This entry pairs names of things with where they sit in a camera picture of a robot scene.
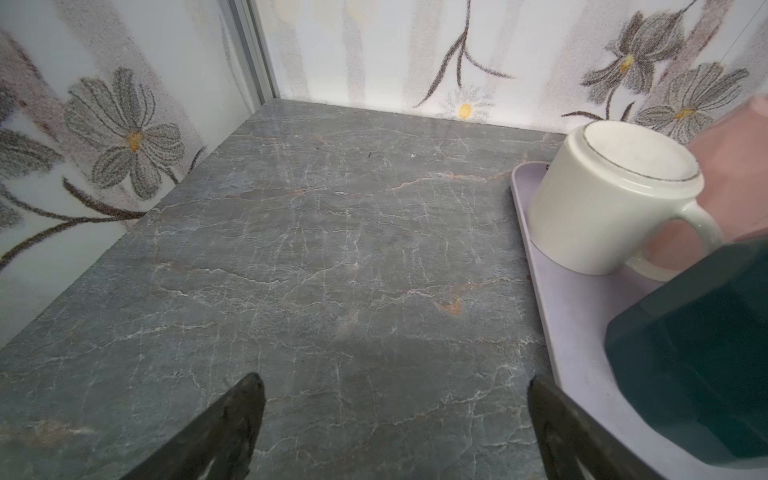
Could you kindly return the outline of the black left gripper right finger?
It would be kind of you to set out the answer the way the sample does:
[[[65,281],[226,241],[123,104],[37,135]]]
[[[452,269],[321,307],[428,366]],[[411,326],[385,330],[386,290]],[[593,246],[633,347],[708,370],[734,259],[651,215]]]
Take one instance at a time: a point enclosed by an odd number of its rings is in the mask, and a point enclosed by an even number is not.
[[[548,376],[535,376],[527,404],[549,479],[659,479]]]

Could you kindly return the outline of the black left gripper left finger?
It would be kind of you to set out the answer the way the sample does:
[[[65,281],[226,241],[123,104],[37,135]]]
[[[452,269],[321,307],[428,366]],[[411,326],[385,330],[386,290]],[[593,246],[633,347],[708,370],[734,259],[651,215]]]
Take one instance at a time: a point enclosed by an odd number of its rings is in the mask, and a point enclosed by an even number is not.
[[[246,478],[265,406],[264,382],[257,373],[250,372],[124,477]]]

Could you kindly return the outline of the dark green ceramic mug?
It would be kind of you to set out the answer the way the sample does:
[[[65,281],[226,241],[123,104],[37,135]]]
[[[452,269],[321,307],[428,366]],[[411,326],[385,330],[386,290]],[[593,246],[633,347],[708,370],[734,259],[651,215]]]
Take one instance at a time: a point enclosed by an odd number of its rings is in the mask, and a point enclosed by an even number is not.
[[[767,240],[729,243],[616,316],[604,348],[657,433],[727,468],[767,463]]]

